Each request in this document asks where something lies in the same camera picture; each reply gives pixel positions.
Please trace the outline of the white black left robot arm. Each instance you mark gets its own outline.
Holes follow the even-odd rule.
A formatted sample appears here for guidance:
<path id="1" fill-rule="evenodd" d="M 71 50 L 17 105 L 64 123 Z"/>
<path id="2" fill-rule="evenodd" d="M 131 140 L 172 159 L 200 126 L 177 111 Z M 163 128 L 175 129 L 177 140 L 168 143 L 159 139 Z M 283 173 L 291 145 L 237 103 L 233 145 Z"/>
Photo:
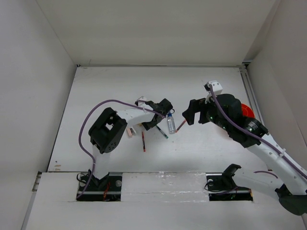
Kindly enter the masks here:
<path id="1" fill-rule="evenodd" d="M 103 169 L 103 154 L 112 152 L 118 145 L 127 128 L 141 124 L 148 131 L 157 126 L 173 109 L 170 101 L 164 98 L 161 102 L 146 101 L 139 98 L 134 104 L 110 100 L 129 106 L 129 109 L 115 111 L 106 108 L 88 131 L 90 142 L 99 150 L 95 156 L 95 168 L 90 184 L 96 190 L 102 190 L 107 184 L 106 169 Z"/>

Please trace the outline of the green ink pen refill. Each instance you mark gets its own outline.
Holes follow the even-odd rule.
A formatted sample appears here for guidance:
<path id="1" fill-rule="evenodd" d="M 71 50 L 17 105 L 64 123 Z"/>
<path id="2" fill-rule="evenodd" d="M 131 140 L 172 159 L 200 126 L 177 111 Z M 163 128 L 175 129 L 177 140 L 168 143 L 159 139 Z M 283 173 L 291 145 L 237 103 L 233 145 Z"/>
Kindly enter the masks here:
<path id="1" fill-rule="evenodd" d="M 168 139 L 168 135 L 159 126 L 156 126 L 156 128 L 166 139 Z"/>

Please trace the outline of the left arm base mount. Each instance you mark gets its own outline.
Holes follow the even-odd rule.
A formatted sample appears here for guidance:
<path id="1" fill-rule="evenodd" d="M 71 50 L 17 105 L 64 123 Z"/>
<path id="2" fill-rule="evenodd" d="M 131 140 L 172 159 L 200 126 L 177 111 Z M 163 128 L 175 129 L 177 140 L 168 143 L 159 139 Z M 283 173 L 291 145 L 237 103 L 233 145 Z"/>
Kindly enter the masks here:
<path id="1" fill-rule="evenodd" d="M 122 173 L 109 172 L 102 179 L 92 176 L 87 185 L 91 171 L 77 174 L 79 183 L 76 200 L 83 202 L 119 202 L 121 201 Z"/>

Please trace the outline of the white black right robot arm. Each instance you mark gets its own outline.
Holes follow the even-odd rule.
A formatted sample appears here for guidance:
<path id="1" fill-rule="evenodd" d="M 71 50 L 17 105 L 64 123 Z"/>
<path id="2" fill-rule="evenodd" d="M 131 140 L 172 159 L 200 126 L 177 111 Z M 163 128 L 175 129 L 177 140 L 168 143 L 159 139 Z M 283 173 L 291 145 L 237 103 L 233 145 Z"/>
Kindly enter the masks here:
<path id="1" fill-rule="evenodd" d="M 218 191 L 238 187 L 254 189 L 276 199 L 290 213 L 301 216 L 307 212 L 307 172 L 276 143 L 267 128 L 257 119 L 243 115 L 241 102 L 231 94 L 220 94 L 190 101 L 182 115 L 193 125 L 200 113 L 200 124 L 213 123 L 227 132 L 242 147 L 259 157 L 273 170 L 275 177 L 229 165 L 218 180 Z"/>

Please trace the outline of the dark red pen refill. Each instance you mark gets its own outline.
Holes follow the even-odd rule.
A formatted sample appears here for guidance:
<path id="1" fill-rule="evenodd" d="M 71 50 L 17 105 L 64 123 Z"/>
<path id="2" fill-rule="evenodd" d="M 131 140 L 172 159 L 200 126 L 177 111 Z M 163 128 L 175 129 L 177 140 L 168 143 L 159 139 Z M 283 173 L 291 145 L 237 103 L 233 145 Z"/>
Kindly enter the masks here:
<path id="1" fill-rule="evenodd" d="M 144 131 L 142 131 L 142 148 L 143 148 L 143 152 L 146 152 Z"/>

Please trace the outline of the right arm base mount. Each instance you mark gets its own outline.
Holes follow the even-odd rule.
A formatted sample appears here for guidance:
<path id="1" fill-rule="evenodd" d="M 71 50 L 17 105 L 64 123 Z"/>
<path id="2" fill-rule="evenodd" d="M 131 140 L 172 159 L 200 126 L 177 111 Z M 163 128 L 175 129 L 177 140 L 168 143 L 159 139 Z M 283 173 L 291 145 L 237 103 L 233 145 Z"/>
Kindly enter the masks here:
<path id="1" fill-rule="evenodd" d="M 233 180 L 235 172 L 241 166 L 231 164 L 221 173 L 207 173 L 204 190 L 209 201 L 253 201 L 251 190 L 237 186 Z"/>

